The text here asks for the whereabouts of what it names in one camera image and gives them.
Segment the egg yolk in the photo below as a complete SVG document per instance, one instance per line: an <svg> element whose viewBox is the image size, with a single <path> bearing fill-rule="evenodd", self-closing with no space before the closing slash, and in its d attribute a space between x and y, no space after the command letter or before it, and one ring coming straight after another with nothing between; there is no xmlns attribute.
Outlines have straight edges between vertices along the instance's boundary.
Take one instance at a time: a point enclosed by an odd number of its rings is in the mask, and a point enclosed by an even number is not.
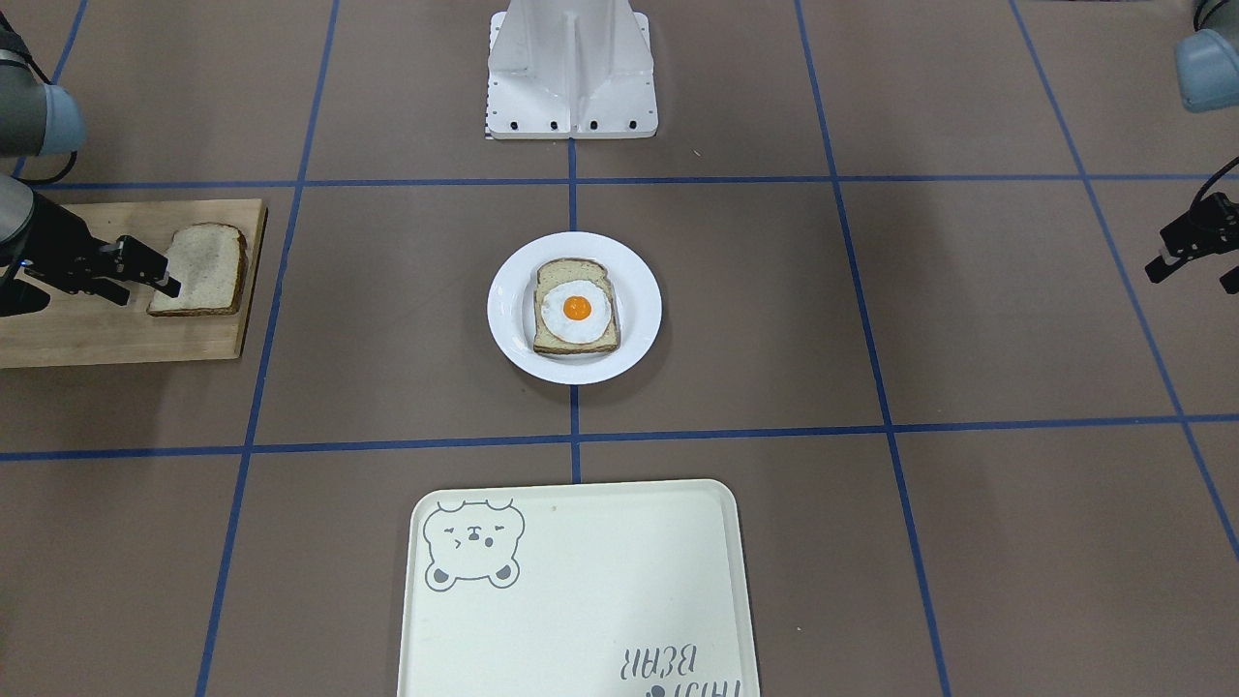
<svg viewBox="0 0 1239 697"><path fill-rule="evenodd" d="M567 300L564 300L564 313L567 318L581 321L590 316L593 307L590 307L590 301L580 295L572 295Z"/></svg>

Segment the egg white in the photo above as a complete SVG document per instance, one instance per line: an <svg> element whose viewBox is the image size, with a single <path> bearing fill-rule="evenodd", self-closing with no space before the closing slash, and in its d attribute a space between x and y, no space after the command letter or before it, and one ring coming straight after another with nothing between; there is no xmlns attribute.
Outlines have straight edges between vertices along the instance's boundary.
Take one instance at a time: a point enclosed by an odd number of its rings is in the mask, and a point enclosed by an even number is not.
<svg viewBox="0 0 1239 697"><path fill-rule="evenodd" d="M564 302L574 295L590 301L590 316L584 319L569 318L564 313ZM567 343L597 340L611 323L611 302L607 301L607 293L589 280L569 280L551 287L543 297L540 311L546 328Z"/></svg>

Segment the white tray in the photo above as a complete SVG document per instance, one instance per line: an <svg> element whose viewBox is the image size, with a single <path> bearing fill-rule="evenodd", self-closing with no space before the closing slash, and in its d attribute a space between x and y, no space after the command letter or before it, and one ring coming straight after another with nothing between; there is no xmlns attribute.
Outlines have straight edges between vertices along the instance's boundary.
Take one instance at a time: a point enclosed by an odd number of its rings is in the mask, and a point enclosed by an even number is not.
<svg viewBox="0 0 1239 697"><path fill-rule="evenodd" d="M735 498L712 480L430 494L398 693L760 696Z"/></svg>

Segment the blue tape line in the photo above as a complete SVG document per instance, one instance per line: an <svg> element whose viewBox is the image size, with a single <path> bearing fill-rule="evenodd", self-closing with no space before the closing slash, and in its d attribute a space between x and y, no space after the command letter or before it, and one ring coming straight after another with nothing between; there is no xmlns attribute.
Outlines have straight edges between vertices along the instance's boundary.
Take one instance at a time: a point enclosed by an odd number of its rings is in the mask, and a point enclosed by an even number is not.
<svg viewBox="0 0 1239 697"><path fill-rule="evenodd" d="M294 180L253 180L253 181L125 181L125 182L85 182L62 181L38 187L40 191L135 191L144 188L292 188Z"/></svg>
<svg viewBox="0 0 1239 697"><path fill-rule="evenodd" d="M563 186L567 178L316 178L309 187L330 186Z"/></svg>
<svg viewBox="0 0 1239 697"><path fill-rule="evenodd" d="M1211 175L1201 173L1109 173L1088 175L1092 181L1201 181ZM662 176L662 177L576 177L579 186L597 184L659 184L659 183L844 183L866 182L917 182L917 181L1080 181L1079 175L792 175L792 176ZM1227 175L1224 178L1239 178ZM307 188L330 187L416 187L416 186L563 186L572 184L570 178L320 178L296 180L223 180L223 181L103 181L57 182L41 184L40 191L125 191L142 188Z"/></svg>
<svg viewBox="0 0 1239 697"><path fill-rule="evenodd" d="M116 448L113 451L45 451L0 453L0 463L35 463L55 461L118 461L140 458L192 458L204 456L240 456L240 446L187 448Z"/></svg>
<svg viewBox="0 0 1239 697"><path fill-rule="evenodd" d="M436 448L494 448L499 446L549 446L571 442L571 436L499 436L491 438L427 438L418 441L351 441L343 443L273 443L254 446L259 456L275 453L344 453L359 451L425 451Z"/></svg>
<svg viewBox="0 0 1239 697"><path fill-rule="evenodd" d="M56 61L56 69L52 71L52 82L59 82L61 76L64 74L64 63L68 62L69 52L73 51L73 45L77 42L77 32L82 28L82 19L85 17L87 5L89 5L89 0L78 2L78 11L73 15L73 25L69 26L69 36L64 40L64 50L61 51L61 58Z"/></svg>
<svg viewBox="0 0 1239 697"><path fill-rule="evenodd" d="M581 400L577 386L569 389L567 401L572 432L572 484L581 484Z"/></svg>
<svg viewBox="0 0 1239 697"><path fill-rule="evenodd" d="M501 446L548 446L577 441L580 443L623 443L633 441L712 441L727 438L799 438L831 436L870 436L880 433L950 433L986 431L1038 431L1059 428L1118 428L1156 425L1178 425L1175 416L1111 417L1088 420L1037 420L1011 422L911 423L805 428L751 428L715 431L611 432L553 436L509 436L478 438L431 438L406 441L349 441L338 443L270 443L187 448L120 448L114 451L45 451L0 453L0 463L32 463L55 461L108 461L139 458L183 458L203 456L240 456L273 453L337 453L356 451L419 451L435 448L491 448ZM1191 423L1239 423L1239 415L1197 415Z"/></svg>
<svg viewBox="0 0 1239 697"><path fill-rule="evenodd" d="M839 175L836 181L882 182L882 181L1079 181L1079 175Z"/></svg>
<svg viewBox="0 0 1239 697"><path fill-rule="evenodd" d="M1097 428L1180 423L1178 417L1103 417L1085 420L1032 420L1012 422L960 422L895 425L895 433L947 433L963 431L1033 431L1053 428Z"/></svg>
<svg viewBox="0 0 1239 697"><path fill-rule="evenodd" d="M793 176L596 176L581 177L582 184L649 184L649 183L808 183L830 181L821 175Z"/></svg>
<svg viewBox="0 0 1239 697"><path fill-rule="evenodd" d="M576 140L567 139L567 229L576 229Z"/></svg>
<svg viewBox="0 0 1239 697"><path fill-rule="evenodd" d="M856 305L860 308L861 327L865 331L865 345L869 350L870 369L873 373L873 386L877 391L877 402L882 412L882 426L886 431L887 448L891 453L891 467L895 472L895 482L900 491L900 505L903 510L903 525L908 535L908 547L912 553L912 563L917 572L917 584L921 589L921 604L926 615L926 628L929 633L929 643L933 647L934 664L938 667L938 683L943 697L950 697L950 678L947 671L947 659L943 654L942 640L938 635L938 620L933 609L933 598L929 593L929 581L926 576L924 560L921 555L921 540L917 535L917 524L912 514L912 500L903 478L903 463L900 458L898 444L895 432L891 430L891 409L886 397L886 385L882 381L882 369L877 359L877 344L873 340L873 328L870 322L869 308L865 303L865 288L861 282L860 265L856 261L856 248L852 244L851 225L847 222L847 207L844 203L843 184L839 180L839 167L835 162L834 145L830 141L830 128L826 123L826 110L821 100L821 88L818 83L818 69L813 63L813 48L809 43L809 32L804 21L804 7L800 0L795 2L795 17L800 28L800 43L804 48L804 63L809 72L809 84L813 88L813 102L818 110L818 125L821 129L821 144L826 155L826 165L830 170L831 188L835 194L835 206L839 209L839 227L843 232L844 246L847 250L847 265L851 269L852 285L856 291Z"/></svg>
<svg viewBox="0 0 1239 697"><path fill-rule="evenodd" d="M1239 537L1235 536L1234 525L1230 524L1230 517L1227 516L1225 505L1222 503L1222 496L1218 494L1218 488L1213 483L1213 475L1209 474L1208 465L1204 464L1204 456L1201 453L1201 447L1196 442L1196 435L1192 433L1192 427L1188 426L1187 421L1184 421L1182 426L1183 436L1187 437L1187 447L1192 449L1192 458L1196 459L1196 468L1201 470L1201 479L1204 480L1204 489L1209 494L1213 509L1218 511L1218 517L1222 521L1222 531L1225 534L1227 541L1230 542L1230 552L1235 556L1235 561L1239 562Z"/></svg>
<svg viewBox="0 0 1239 697"><path fill-rule="evenodd" d="M196 697L206 697L207 683L211 677L211 662L214 657L216 639L219 631L219 618L223 612L224 591L228 586L228 572L232 566L233 547L237 541L237 529L240 521L240 509L245 498L245 482L249 478L250 453L253 452L254 438L258 432L258 417L263 406L263 392L266 386L266 371L271 361L271 350L275 344L275 326L280 316L280 300L284 291L284 276L289 267L289 254L292 250L292 239L296 234L297 214L301 209L301 194L306 180L306 171L310 168L310 151L313 146L315 128L318 121L318 106L322 103L323 88L327 83L327 66L331 62L331 47L336 36L336 20L339 16L339 0L332 0L331 16L327 19L327 36L323 40L322 57L318 62L318 79L315 84L313 100L310 104L310 121L306 125L305 144L301 150L301 165L297 168L297 183L292 193L292 204L289 210L289 227L284 234L284 245L280 249L280 266L275 276L275 290L271 296L271 308L266 319L266 333L263 339L263 355L258 366L258 378L254 381L254 400L250 406L249 423L245 428L245 453L242 456L240 467L237 472L237 487L233 491L233 505L228 515L228 531L224 535L223 553L219 560L219 576L216 581L216 594L211 603L211 617L207 623L207 636L202 647L202 664L198 669Z"/></svg>
<svg viewBox="0 0 1239 697"><path fill-rule="evenodd" d="M1204 457L1201 454L1201 449L1196 446L1196 436L1192 433L1191 422L1183 413L1183 405L1180 402L1178 394L1175 390L1175 384L1170 378L1170 371L1166 369L1166 361L1162 360L1161 352L1157 348L1157 340L1154 338L1152 327L1149 323L1149 318L1145 316L1144 308L1140 306L1140 298L1136 296L1135 286L1132 286L1131 277L1127 275L1127 269L1123 262L1123 256L1119 254L1119 246L1114 241L1114 235L1110 232L1110 224L1106 222L1105 213L1101 210L1101 203L1098 201L1097 192L1093 189L1093 182L1090 181L1088 171L1084 168L1084 160L1080 157L1079 150L1075 147L1075 140L1072 137L1070 129L1067 128L1067 119L1063 116L1063 110L1058 105L1054 90L1049 85L1049 77L1046 74L1046 69L1041 63L1041 57L1037 54L1037 48L1032 43L1032 35L1028 32L1028 26L1023 21L1023 15L1020 14L1020 6L1016 0L1007 0L1007 5L1011 7L1011 14L1015 15L1016 24L1020 26L1020 33L1023 36L1023 42L1028 47L1028 54L1032 57L1032 63L1037 68L1037 76L1041 78L1041 84L1046 90L1046 97L1049 99L1049 105L1054 109L1054 116L1058 119L1058 126L1063 131L1063 139L1067 141L1067 147L1070 150L1072 158L1075 161L1075 168L1080 173L1084 189L1088 192L1089 202L1093 204L1093 212L1097 214L1097 220L1101 225L1101 234L1105 236L1105 244L1110 249L1110 256L1114 259L1114 265L1119 271L1120 280L1123 280L1123 287L1127 292L1127 300L1131 302L1131 307L1136 312L1136 318L1140 321L1140 329L1144 332L1145 340L1149 343L1149 350L1152 353L1154 361L1157 364L1157 373L1161 374L1162 384L1166 387L1166 395L1170 397L1171 405L1175 409L1175 415L1182 422L1183 436L1188 441L1192 457L1196 459L1196 467L1201 470L1201 478L1204 480L1204 487L1213 503L1213 509L1217 511L1218 521L1220 522L1222 530L1230 543L1235 560L1239 561L1239 543L1235 541L1234 526L1230 522L1230 516L1227 514L1222 499L1217 495L1217 488L1213 485L1213 477L1209 474L1209 468L1204 462Z"/></svg>
<svg viewBox="0 0 1239 697"><path fill-rule="evenodd" d="M219 573L216 576L216 593L211 598L211 615L207 618L207 640L202 645L202 664L198 666L196 697L206 697L207 681L211 677L211 662L216 655L216 638L219 635L219 615L224 607L224 593L228 589L228 572L232 568L232 551L237 541L237 525L240 522L240 504L245 498L245 482L249 478L249 453L240 457L237 468L237 484L233 488L232 510L228 514L228 531L224 534L224 548L219 557Z"/></svg>
<svg viewBox="0 0 1239 697"><path fill-rule="evenodd" d="M1188 416L1192 423L1230 423L1239 422L1239 415L1194 415Z"/></svg>
<svg viewBox="0 0 1239 697"><path fill-rule="evenodd" d="M812 436L865 436L886 433L882 426L839 426L820 428L748 428L715 431L650 431L631 433L582 433L581 443L628 443L636 441L717 441L727 438L799 438Z"/></svg>

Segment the fried egg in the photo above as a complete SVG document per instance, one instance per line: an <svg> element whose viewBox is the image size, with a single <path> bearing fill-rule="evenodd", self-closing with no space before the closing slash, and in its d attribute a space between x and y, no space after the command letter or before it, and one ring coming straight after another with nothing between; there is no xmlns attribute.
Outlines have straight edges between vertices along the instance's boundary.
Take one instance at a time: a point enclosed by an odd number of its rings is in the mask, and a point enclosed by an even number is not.
<svg viewBox="0 0 1239 697"><path fill-rule="evenodd" d="M560 340L597 340L611 323L611 302L601 287L589 280L569 280L546 291L541 317Z"/></svg>

